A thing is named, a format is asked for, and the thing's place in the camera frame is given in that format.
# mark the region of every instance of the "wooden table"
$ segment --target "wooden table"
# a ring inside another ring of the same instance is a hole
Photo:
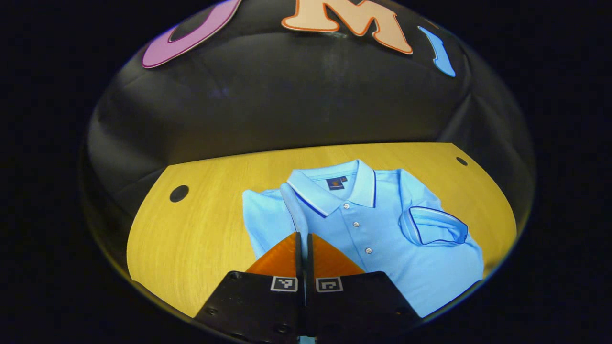
[[[457,159],[463,159],[463,165]],[[234,155],[171,165],[133,222],[127,245],[130,276],[160,299],[195,316],[228,271],[244,271],[255,254],[242,220],[242,192],[277,189],[292,170],[355,159],[374,170],[402,168],[464,221],[482,248],[486,277],[517,235],[512,210],[495,182],[450,143],[323,146]],[[187,196],[170,201],[187,185]]]

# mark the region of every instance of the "shirt sleeve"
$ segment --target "shirt sleeve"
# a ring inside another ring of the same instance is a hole
[[[406,170],[400,170],[400,197],[402,211],[410,207],[442,210],[440,199]]]
[[[296,231],[279,190],[246,190],[242,193],[242,213],[256,259]]]

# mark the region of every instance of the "light blue polo shirt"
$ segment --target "light blue polo shirt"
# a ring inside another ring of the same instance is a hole
[[[384,271],[425,317],[482,279],[482,252],[468,227],[405,170],[361,160],[294,170],[277,190],[242,195],[257,259],[291,233],[315,233],[365,272]]]

